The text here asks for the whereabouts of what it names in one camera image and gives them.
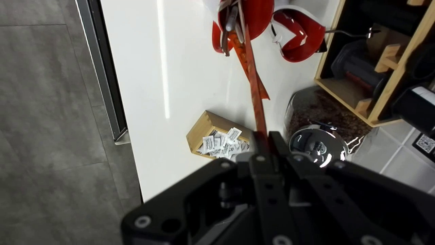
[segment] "gray tile floor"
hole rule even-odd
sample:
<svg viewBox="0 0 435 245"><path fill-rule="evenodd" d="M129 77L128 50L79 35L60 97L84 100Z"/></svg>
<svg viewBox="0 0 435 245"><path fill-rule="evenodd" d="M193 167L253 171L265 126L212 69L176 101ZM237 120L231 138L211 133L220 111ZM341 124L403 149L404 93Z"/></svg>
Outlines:
<svg viewBox="0 0 435 245"><path fill-rule="evenodd" d="M140 205L75 0L0 0L0 244L120 245Z"/></svg>

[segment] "wooden shelf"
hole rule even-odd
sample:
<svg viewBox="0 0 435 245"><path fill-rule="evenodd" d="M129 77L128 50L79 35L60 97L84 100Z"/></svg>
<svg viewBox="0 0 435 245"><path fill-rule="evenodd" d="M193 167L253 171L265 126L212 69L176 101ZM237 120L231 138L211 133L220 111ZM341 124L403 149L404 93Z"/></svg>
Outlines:
<svg viewBox="0 0 435 245"><path fill-rule="evenodd" d="M337 11L337 17L335 20L333 29L336 29L343 13L344 2L340 2L340 9ZM422 3L428 5L427 11L416 29L412 37L403 36L397 32L388 30L382 28L382 32L374 36L373 40L367 41L367 48L371 55L371 59L378 60L375 66L377 73L388 73L393 71L392 77L389 78L383 92L381 93L379 99L375 101L371 112L369 111L369 105L371 104L371 99L355 84L344 79L330 78L322 79L321 74L325 69L328 54L325 54L320 62L320 67L317 71L316 82L320 88L328 92L333 99L336 99L343 107L351 111L355 116L358 116L362 122L364 122L370 127L381 127L386 124L394 124L394 122L379 122L379 116L383 109L389 105L389 101L398 86L400 81L403 79L407 69L408 59L415 52L415 50L426 40L428 33L431 32L435 24L435 2L426 2ZM332 36L328 40L328 48L333 45Z"/></svg>

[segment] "white wall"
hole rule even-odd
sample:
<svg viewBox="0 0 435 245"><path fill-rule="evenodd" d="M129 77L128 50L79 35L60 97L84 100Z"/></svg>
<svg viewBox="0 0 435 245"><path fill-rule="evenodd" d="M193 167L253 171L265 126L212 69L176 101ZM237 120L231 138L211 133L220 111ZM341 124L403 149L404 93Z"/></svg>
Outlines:
<svg viewBox="0 0 435 245"><path fill-rule="evenodd" d="M435 164L412 146L419 135L407 123L374 130L354 163L435 195Z"/></svg>

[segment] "cardboard box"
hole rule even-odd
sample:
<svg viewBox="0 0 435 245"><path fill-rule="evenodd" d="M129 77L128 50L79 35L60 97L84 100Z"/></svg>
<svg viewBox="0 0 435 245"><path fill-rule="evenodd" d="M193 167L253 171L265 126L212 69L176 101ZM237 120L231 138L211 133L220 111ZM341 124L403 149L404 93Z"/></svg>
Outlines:
<svg viewBox="0 0 435 245"><path fill-rule="evenodd" d="M188 143L190 153L196 156L231 160L250 150L252 137L253 131L205 111L188 134Z"/></svg>

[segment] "kitchen counter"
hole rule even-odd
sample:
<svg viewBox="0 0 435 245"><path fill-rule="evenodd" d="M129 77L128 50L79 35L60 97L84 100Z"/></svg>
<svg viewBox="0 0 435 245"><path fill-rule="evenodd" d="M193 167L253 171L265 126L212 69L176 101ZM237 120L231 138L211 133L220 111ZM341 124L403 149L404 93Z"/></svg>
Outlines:
<svg viewBox="0 0 435 245"><path fill-rule="evenodd" d="M306 0L329 28L339 0ZM201 0L102 0L143 199L148 201L208 160L189 153L186 134L204 111L254 130L248 79L237 60L215 54L212 21ZM294 92L314 85L321 55L290 65L267 29L253 41L271 96L268 128L284 130Z"/></svg>

